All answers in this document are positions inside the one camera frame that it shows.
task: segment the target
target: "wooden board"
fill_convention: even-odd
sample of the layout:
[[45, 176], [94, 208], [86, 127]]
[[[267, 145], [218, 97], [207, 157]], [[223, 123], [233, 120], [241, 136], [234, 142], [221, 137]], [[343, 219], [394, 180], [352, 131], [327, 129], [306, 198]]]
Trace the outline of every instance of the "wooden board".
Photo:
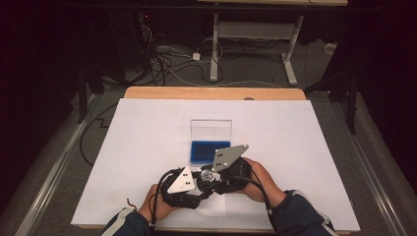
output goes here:
[[305, 100], [297, 88], [186, 88], [186, 87], [130, 87], [125, 98], [148, 99], [219, 99], [219, 100]]

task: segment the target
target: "hand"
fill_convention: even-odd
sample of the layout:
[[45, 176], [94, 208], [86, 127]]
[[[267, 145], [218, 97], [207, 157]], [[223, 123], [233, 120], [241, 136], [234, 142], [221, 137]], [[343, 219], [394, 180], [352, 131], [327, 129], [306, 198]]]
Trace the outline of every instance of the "hand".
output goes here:
[[[150, 208], [153, 210], [154, 194], [156, 193], [157, 185], [154, 184], [150, 187], [147, 197], [144, 200], [141, 208], [138, 210], [138, 213], [144, 216], [144, 218], [150, 223], [151, 213]], [[168, 205], [162, 198], [162, 195], [159, 193], [156, 203], [156, 220], [161, 220], [166, 217], [170, 212], [179, 209], [179, 207], [172, 207]]]
[[[280, 190], [278, 186], [276, 186], [272, 177], [270, 177], [268, 171], [260, 163], [250, 158], [243, 158], [246, 161], [248, 161], [248, 163], [252, 166], [252, 170], [257, 174], [259, 180], [261, 181], [261, 184], [264, 186], [264, 190], [267, 193], [270, 206], [272, 208], [277, 207], [285, 199], [285, 193], [282, 192], [282, 190]], [[259, 183], [257, 177], [253, 172], [251, 174], [251, 179]], [[236, 193], [245, 194], [251, 200], [256, 202], [265, 202], [264, 195], [262, 194], [261, 190], [251, 183], [249, 183], [245, 189], [237, 191]]]

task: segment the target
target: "white sheet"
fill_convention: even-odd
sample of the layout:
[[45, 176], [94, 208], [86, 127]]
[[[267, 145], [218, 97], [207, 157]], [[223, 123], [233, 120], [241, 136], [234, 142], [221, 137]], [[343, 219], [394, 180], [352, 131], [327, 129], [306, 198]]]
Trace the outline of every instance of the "white sheet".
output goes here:
[[[310, 101], [121, 99], [72, 224], [105, 225], [127, 198], [140, 206], [166, 171], [188, 166], [191, 119], [232, 120], [232, 145], [249, 145], [244, 156], [281, 189], [303, 191], [336, 230], [359, 230]], [[271, 229], [265, 206], [246, 196], [206, 201], [157, 227]]]

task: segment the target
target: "wooden table edge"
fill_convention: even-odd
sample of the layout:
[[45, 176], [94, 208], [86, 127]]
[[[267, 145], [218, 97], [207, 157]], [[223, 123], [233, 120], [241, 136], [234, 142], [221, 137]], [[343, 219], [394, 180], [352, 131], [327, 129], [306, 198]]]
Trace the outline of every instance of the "wooden table edge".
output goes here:
[[124, 98], [306, 100], [306, 95], [298, 88], [129, 87]]
[[[89, 224], [75, 224], [83, 229], [103, 229], [105, 225], [89, 225]], [[189, 233], [259, 233], [259, 234], [273, 234], [273, 229], [190, 229], [190, 228], [155, 228], [156, 231], [161, 232], [189, 232]], [[346, 230], [336, 230], [337, 235], [350, 235], [351, 232]]]

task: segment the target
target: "white table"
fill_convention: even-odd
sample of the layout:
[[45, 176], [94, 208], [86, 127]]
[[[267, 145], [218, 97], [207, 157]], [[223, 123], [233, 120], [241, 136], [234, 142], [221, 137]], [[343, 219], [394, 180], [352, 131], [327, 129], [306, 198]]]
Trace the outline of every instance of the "white table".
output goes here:
[[[339, 233], [360, 230], [313, 107], [300, 91], [128, 90], [125, 97], [144, 98], [121, 99], [72, 224], [102, 227], [121, 208], [127, 207], [127, 198], [140, 206], [149, 186], [163, 173], [189, 165], [190, 120], [225, 119], [233, 121], [232, 144], [248, 144], [245, 156], [261, 162], [282, 189], [302, 190], [314, 207], [330, 217]], [[238, 99], [247, 96], [265, 99]], [[294, 100], [277, 100], [280, 97]], [[156, 227], [210, 232], [272, 231], [264, 204], [233, 194], [213, 194], [197, 209], [174, 211]]]
[[[274, 5], [320, 5], [322, 7], [346, 6], [347, 0], [199, 0], [212, 2], [216, 5], [222, 3], [237, 4], [274, 4]], [[217, 81], [218, 69], [218, 38], [219, 37], [243, 37], [264, 39], [289, 39], [288, 50], [281, 53], [282, 63], [287, 75], [288, 82], [292, 86], [297, 85], [297, 79], [291, 66], [291, 56], [297, 42], [298, 33], [301, 29], [304, 16], [298, 16], [295, 24], [271, 24], [271, 23], [241, 23], [220, 22], [218, 14], [214, 14], [213, 20], [213, 43], [210, 64], [210, 77], [213, 82]]]

